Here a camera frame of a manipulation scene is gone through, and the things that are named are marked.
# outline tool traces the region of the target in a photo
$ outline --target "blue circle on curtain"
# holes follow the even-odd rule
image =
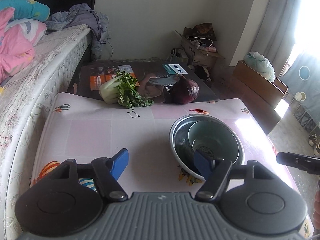
[[[308,80],[309,77],[310,77],[310,70],[307,66],[302,66],[300,69],[299,69],[299,77],[302,79],[302,80]]]

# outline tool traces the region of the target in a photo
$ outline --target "red onion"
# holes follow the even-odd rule
[[[183,75],[175,83],[170,91],[172,102],[176,104],[187,104],[195,100],[199,95],[199,86],[196,82],[186,79]]]

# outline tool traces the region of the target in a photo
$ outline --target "metal bowl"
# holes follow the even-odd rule
[[[186,158],[186,145],[188,141],[186,142],[186,138],[188,138],[188,132],[190,127],[198,122],[198,121],[212,121],[217,122],[227,128],[230,133],[236,138],[236,141],[239,146],[239,157],[235,164],[243,164],[244,163],[244,150],[243,146],[238,138],[238,136],[235,134],[235,132],[228,127],[224,122],[220,121],[217,118],[214,118],[210,115],[204,115],[204,114],[189,114],[186,116],[183,116],[179,118],[177,121],[174,122],[170,129],[169,133],[169,141],[170,141],[170,147],[172,150],[172,153],[176,160],[180,163],[181,167],[194,176],[195,178],[198,178],[202,181],[204,181],[204,177],[202,177],[198,171],[198,169],[194,166],[193,162],[190,162],[188,158]]]

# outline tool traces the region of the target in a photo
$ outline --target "concrete floor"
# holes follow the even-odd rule
[[[313,148],[308,143],[308,133],[301,127],[297,119],[288,110],[283,119],[269,134],[278,152],[292,152],[314,156]],[[308,205],[308,213],[312,218],[314,212],[313,202],[317,191],[319,176],[311,175],[305,171],[288,167],[299,188],[302,197]]]

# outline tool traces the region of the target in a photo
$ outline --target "white wall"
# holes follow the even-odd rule
[[[218,52],[225,57],[216,66],[229,66],[246,25],[253,0],[212,0],[211,22]]]
[[[180,45],[175,30],[210,21],[210,0],[96,0],[95,9],[110,18],[113,59],[166,58]],[[109,57],[107,45],[104,58]]]
[[[269,0],[253,0],[247,23],[244,27],[244,31],[241,35],[230,66],[235,66],[238,60],[243,60],[244,55],[250,52],[262,24],[268,4]]]

